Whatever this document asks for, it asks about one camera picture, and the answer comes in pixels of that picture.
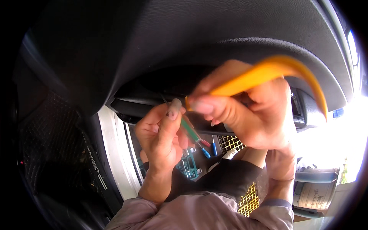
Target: leg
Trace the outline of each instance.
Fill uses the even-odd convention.
[[[235,159],[221,159],[209,173],[201,177],[203,190],[223,192],[235,198],[243,196],[265,165],[267,150],[242,149]]]
[[[147,171],[149,169],[149,162],[146,153],[142,150],[139,155],[143,162],[143,167]],[[197,184],[194,181],[188,179],[175,167],[171,177],[171,191],[165,202],[170,202],[180,195],[197,190],[196,186]]]

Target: yellow grid floor mat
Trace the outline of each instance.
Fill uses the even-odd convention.
[[[231,149],[241,150],[245,148],[245,145],[236,136],[218,136],[221,152],[226,153]],[[257,184],[253,184],[248,188],[247,193],[240,197],[238,203],[238,213],[243,216],[249,217],[251,212],[259,207]]]

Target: black dashboard panel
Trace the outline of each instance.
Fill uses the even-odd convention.
[[[314,0],[50,1],[21,53],[46,85],[85,115],[154,70],[217,66],[231,58],[254,63],[276,53],[300,59],[315,73],[331,111],[353,98],[333,28]],[[302,82],[289,82],[308,92]]]

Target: fingernail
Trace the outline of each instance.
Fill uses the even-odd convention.
[[[202,114],[210,114],[213,112],[213,105],[204,103],[202,101],[193,102],[190,104],[190,107],[199,113]]]
[[[167,109],[166,116],[169,117],[170,120],[175,120],[178,117],[178,114],[181,109],[181,101],[175,98],[171,103],[169,108]]]

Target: hand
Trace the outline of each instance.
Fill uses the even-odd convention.
[[[179,130],[185,109],[179,99],[151,109],[135,126],[135,134],[146,153],[150,171],[172,171],[180,161],[188,138]]]
[[[249,64],[229,60],[203,79],[189,96],[195,111],[213,123],[226,123],[239,139],[255,149],[278,149],[289,153],[289,141],[296,133],[287,81],[277,78],[234,97],[208,93],[249,69]]]

